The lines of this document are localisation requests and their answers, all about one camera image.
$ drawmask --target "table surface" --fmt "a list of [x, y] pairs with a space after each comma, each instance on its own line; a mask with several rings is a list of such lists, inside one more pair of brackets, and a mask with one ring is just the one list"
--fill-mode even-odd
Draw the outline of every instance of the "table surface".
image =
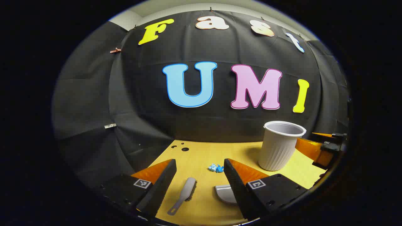
[[[208, 143], [175, 140], [150, 165], [176, 159], [177, 172], [166, 192], [165, 198], [156, 215], [157, 218], [179, 225], [237, 225], [247, 222], [237, 205], [224, 203], [216, 194], [216, 185], [228, 185], [225, 173], [216, 173], [208, 169], [214, 163], [223, 166], [225, 158], [244, 163], [267, 175], [281, 173], [303, 186], [311, 188], [319, 175], [325, 170], [311, 165], [313, 160], [298, 150], [289, 162], [278, 171], [266, 171], [258, 163], [258, 154], [262, 142], [247, 143]], [[176, 203], [187, 178], [197, 180], [197, 187], [190, 201], [185, 201], [174, 216], [167, 214]]]

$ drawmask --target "white plastic cup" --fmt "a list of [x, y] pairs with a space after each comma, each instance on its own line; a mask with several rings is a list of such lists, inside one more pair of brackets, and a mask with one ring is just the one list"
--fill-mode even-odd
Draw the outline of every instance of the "white plastic cup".
[[264, 124], [265, 133], [258, 164], [265, 170], [282, 169], [295, 152], [297, 138], [306, 129], [286, 121], [270, 121]]

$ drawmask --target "letter m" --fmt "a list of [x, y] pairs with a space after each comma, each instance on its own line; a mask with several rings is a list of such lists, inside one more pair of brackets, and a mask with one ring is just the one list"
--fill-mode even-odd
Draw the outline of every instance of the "letter m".
[[258, 81], [252, 68], [244, 64], [236, 64], [232, 66], [232, 71], [236, 73], [236, 97], [230, 103], [234, 109], [246, 109], [249, 103], [246, 101], [246, 92], [250, 97], [251, 103], [256, 108], [263, 96], [265, 101], [261, 104], [263, 109], [275, 110], [281, 105], [279, 104], [279, 81], [282, 73], [275, 69], [268, 69], [261, 82]]

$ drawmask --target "gray object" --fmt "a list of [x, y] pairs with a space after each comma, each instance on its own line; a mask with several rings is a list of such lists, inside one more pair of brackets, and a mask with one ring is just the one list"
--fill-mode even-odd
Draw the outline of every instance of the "gray object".
[[168, 214], [173, 216], [176, 214], [177, 210], [179, 209], [179, 207], [181, 206], [181, 204], [186, 200], [190, 200], [191, 196], [194, 192], [195, 189], [195, 184], [196, 181], [194, 178], [189, 177], [187, 178], [186, 183], [184, 184], [183, 189], [180, 192], [180, 197], [177, 200], [176, 204], [168, 211]]
[[234, 197], [232, 188], [230, 185], [220, 185], [220, 186], [215, 186], [216, 193], [218, 194], [218, 197], [229, 204], [237, 204], [236, 198]]

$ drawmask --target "blue crumpled paper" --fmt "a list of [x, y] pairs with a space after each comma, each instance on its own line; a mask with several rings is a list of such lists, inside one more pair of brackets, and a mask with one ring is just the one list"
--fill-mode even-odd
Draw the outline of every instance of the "blue crumpled paper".
[[220, 166], [219, 164], [218, 164], [218, 166], [216, 166], [216, 165], [213, 164], [213, 163], [212, 163], [212, 165], [211, 165], [210, 167], [208, 167], [208, 169], [209, 169], [210, 171], [217, 172], [217, 173], [221, 173], [221, 172], [224, 171], [224, 167], [223, 167], [223, 166]]
[[223, 166], [220, 166], [219, 164], [218, 164], [218, 167], [216, 168], [216, 172], [217, 173], [221, 173], [221, 172], [223, 172], [224, 171], [224, 167]]
[[215, 171], [216, 171], [216, 167], [217, 167], [217, 166], [212, 163], [212, 165], [211, 165], [210, 167], [208, 167], [208, 168], [209, 168], [210, 171], [215, 172]]

